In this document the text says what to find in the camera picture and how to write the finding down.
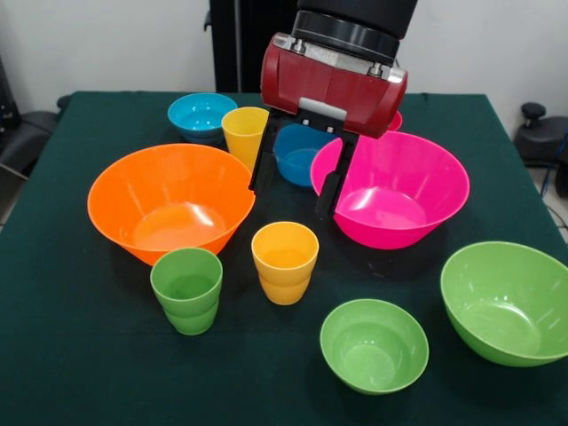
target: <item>pink bowl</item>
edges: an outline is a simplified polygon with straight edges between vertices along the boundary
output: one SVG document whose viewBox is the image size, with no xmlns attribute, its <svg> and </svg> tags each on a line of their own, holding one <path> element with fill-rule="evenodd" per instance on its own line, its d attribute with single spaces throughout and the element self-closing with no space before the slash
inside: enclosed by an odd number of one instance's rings
<svg viewBox="0 0 568 426">
<path fill-rule="evenodd" d="M 318 195 L 341 147 L 333 140 L 313 160 Z M 334 219 L 359 244 L 402 249 L 460 211 L 468 196 L 468 174 L 452 154 L 427 139 L 387 131 L 359 138 Z"/>
<path fill-rule="evenodd" d="M 402 114 L 400 113 L 400 111 L 397 111 L 397 113 L 394 114 L 394 118 L 390 122 L 389 130 L 397 131 L 401 127 L 402 127 Z"/>
</svg>

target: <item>plastic bowl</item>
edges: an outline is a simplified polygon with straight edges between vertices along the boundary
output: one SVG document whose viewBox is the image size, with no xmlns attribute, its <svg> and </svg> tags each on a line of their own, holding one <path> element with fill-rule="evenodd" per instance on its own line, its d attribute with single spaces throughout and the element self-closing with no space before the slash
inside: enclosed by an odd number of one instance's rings
<svg viewBox="0 0 568 426">
<path fill-rule="evenodd" d="M 568 268 L 553 257 L 473 244 L 448 259 L 441 288 L 455 330 L 483 358 L 534 367 L 568 356 Z"/>
<path fill-rule="evenodd" d="M 224 95 L 194 93 L 171 104 L 168 118 L 185 140 L 216 146 L 223 142 L 223 117 L 236 108 L 234 100 Z"/>
<path fill-rule="evenodd" d="M 219 149 L 155 146 L 102 172 L 89 192 L 89 217 L 147 264 L 181 248 L 217 254 L 253 207 L 249 181 L 247 167 Z"/>
<path fill-rule="evenodd" d="M 319 334 L 326 362 L 367 395 L 400 391 L 428 364 L 428 339 L 408 312 L 382 300 L 352 300 L 327 316 Z"/>
<path fill-rule="evenodd" d="M 274 153 L 280 174 L 299 186 L 312 186 L 310 167 L 318 151 L 336 138 L 300 124 L 291 124 L 278 133 Z"/>
<path fill-rule="evenodd" d="M 394 118 L 392 119 L 392 122 L 390 122 L 389 130 L 390 131 L 397 131 L 401 127 L 402 127 L 402 114 L 400 113 L 400 111 L 397 111 L 397 113 L 394 114 Z"/>
<path fill-rule="evenodd" d="M 317 194 L 341 148 L 336 139 L 314 158 Z M 455 215 L 468 196 L 468 174 L 453 155 L 424 138 L 387 131 L 379 139 L 359 138 L 334 218 L 360 244 L 402 249 Z"/>
</svg>

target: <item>white wall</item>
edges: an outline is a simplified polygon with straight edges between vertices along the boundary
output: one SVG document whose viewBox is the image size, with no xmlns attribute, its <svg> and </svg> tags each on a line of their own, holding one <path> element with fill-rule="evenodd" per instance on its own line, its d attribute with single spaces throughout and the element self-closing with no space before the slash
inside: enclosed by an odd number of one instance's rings
<svg viewBox="0 0 568 426">
<path fill-rule="evenodd" d="M 53 109 L 80 89 L 214 90 L 208 4 L 0 0 L 0 52 L 21 109 Z M 567 21 L 566 0 L 419 0 L 399 54 L 409 91 L 487 93 L 509 132 L 526 100 L 568 114 Z"/>
<path fill-rule="evenodd" d="M 207 0 L 0 0 L 0 52 L 20 109 L 77 90 L 213 91 Z"/>
<path fill-rule="evenodd" d="M 512 134 L 527 100 L 568 115 L 566 22 L 566 0 L 419 0 L 398 59 L 409 91 L 486 93 Z"/>
</svg>

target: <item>orange bowl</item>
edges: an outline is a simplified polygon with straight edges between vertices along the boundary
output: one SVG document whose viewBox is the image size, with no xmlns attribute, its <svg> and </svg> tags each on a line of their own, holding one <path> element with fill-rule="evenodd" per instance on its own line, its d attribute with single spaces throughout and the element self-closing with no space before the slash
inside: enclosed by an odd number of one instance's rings
<svg viewBox="0 0 568 426">
<path fill-rule="evenodd" d="M 147 264 L 187 247 L 217 254 L 252 210 L 249 181 L 247 166 L 216 148 L 154 146 L 103 171 L 87 208 L 100 233 Z"/>
</svg>

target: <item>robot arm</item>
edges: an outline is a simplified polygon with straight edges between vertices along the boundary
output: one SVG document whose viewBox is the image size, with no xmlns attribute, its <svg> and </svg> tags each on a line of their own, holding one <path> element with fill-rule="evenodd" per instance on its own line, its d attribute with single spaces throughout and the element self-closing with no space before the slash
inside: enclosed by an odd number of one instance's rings
<svg viewBox="0 0 568 426">
<path fill-rule="evenodd" d="M 393 64 L 417 1 L 298 1 L 291 35 L 275 35 L 264 55 L 261 92 L 271 113 L 251 189 L 259 194 L 272 179 L 286 117 L 343 141 L 316 208 L 333 216 L 359 135 L 380 137 L 406 91 L 406 71 Z"/>
</svg>

